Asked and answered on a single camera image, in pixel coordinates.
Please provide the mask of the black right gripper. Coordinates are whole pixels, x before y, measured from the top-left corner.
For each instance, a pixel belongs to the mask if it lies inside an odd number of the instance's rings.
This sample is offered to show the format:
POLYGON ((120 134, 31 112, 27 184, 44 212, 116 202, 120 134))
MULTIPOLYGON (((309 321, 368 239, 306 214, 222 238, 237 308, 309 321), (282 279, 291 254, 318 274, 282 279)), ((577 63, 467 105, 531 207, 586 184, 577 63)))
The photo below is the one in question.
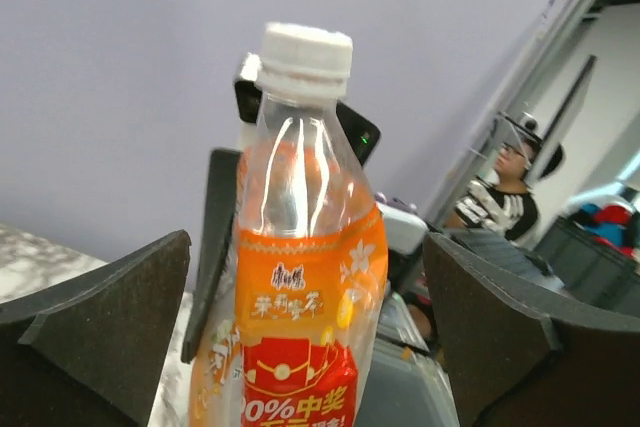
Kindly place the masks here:
POLYGON ((337 104, 336 113, 358 161, 365 165, 380 140, 380 129, 343 102, 337 104))

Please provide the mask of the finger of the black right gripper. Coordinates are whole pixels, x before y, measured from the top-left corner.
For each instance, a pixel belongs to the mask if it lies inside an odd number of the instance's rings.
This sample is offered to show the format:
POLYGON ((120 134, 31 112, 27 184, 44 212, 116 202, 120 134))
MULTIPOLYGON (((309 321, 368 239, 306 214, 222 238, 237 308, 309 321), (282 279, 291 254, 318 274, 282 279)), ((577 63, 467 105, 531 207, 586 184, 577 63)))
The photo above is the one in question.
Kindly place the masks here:
POLYGON ((226 265, 239 160, 236 150, 216 148, 210 153, 197 281, 182 343, 183 363, 190 363, 196 356, 226 265))

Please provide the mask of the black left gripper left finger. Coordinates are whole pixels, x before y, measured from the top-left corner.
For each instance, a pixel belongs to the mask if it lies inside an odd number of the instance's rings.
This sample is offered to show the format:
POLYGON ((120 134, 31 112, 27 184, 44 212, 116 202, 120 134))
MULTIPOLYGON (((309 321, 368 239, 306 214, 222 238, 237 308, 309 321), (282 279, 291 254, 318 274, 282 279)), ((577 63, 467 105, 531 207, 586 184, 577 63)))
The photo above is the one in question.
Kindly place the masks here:
POLYGON ((174 231, 1 305, 4 426, 144 426, 190 260, 174 231))

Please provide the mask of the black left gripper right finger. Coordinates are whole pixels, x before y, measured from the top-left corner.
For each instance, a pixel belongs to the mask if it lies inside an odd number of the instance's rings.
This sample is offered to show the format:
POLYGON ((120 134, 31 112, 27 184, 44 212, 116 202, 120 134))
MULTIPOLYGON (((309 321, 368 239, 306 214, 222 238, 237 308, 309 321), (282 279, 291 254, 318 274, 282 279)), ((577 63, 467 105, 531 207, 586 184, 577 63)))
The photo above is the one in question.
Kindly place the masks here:
POLYGON ((427 286, 463 426, 636 426, 639 320, 540 287, 441 234, 427 286))

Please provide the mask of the large orange juice bottle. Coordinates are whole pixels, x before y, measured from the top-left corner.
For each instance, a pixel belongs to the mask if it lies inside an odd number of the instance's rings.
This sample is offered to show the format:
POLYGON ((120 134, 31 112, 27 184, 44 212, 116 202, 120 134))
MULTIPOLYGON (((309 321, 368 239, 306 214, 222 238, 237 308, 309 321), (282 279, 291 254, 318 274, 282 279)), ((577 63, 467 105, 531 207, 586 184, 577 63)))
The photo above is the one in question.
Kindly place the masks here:
POLYGON ((388 268, 337 106, 349 36, 267 24, 256 136, 237 169, 229 272, 192 367, 192 426, 350 426, 388 268))

